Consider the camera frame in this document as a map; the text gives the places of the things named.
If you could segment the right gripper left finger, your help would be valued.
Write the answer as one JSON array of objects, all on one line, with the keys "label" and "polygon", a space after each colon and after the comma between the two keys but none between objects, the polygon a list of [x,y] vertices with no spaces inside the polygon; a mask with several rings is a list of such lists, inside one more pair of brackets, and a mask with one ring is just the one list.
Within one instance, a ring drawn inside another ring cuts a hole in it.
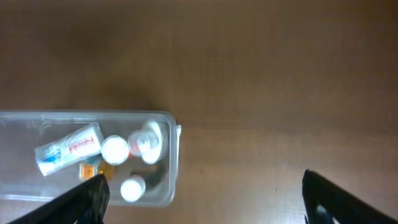
[{"label": "right gripper left finger", "polygon": [[109,197],[106,177],[96,175],[11,224],[103,224]]}]

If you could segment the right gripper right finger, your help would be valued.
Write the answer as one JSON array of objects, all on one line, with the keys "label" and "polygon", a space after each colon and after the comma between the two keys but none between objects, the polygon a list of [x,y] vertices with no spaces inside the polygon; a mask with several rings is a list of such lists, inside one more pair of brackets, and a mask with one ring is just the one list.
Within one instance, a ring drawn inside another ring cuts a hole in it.
[{"label": "right gripper right finger", "polygon": [[306,170],[302,196],[307,214],[305,222],[317,223],[387,223],[397,220],[376,210],[317,172]]}]

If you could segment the small jar gold lid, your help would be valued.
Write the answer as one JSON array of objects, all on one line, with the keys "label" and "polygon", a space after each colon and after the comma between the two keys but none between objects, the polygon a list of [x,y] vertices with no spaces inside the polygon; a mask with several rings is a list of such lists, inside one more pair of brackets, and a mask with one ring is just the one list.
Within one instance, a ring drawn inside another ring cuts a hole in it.
[{"label": "small jar gold lid", "polygon": [[116,173],[115,166],[109,165],[101,156],[90,157],[79,165],[79,179],[89,180],[103,174],[106,180],[111,180]]}]

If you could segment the dark bottle white cap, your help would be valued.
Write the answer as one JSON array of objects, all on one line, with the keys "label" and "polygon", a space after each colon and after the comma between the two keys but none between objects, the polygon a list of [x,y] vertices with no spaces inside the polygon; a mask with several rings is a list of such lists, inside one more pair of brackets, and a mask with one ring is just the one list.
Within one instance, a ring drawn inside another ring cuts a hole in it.
[{"label": "dark bottle white cap", "polygon": [[147,191],[157,187],[167,172],[161,161],[141,170],[133,170],[120,188],[122,198],[130,203],[138,201]]}]

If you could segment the orange tube white cap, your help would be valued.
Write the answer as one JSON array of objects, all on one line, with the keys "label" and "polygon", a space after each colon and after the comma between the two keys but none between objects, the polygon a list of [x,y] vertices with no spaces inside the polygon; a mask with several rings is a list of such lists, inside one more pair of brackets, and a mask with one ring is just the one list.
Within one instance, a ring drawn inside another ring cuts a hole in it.
[{"label": "orange tube white cap", "polygon": [[101,145],[103,160],[112,166],[119,166],[132,157],[130,146],[121,136],[107,137]]}]

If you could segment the white Panadol box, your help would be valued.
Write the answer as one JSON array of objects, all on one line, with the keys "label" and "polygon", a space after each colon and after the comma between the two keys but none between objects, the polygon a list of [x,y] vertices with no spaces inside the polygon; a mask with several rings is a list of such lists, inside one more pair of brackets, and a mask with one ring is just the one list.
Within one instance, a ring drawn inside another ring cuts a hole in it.
[{"label": "white Panadol box", "polygon": [[69,135],[35,148],[35,161],[43,176],[96,156],[103,134],[98,123],[90,123]]}]

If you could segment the white spray bottle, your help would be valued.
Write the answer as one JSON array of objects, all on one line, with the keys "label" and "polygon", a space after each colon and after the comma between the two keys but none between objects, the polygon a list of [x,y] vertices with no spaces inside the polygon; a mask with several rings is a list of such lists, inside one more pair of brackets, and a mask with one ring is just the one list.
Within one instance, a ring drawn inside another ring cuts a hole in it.
[{"label": "white spray bottle", "polygon": [[127,143],[130,154],[152,165],[163,157],[168,143],[168,133],[161,123],[147,120],[140,130],[130,134]]}]

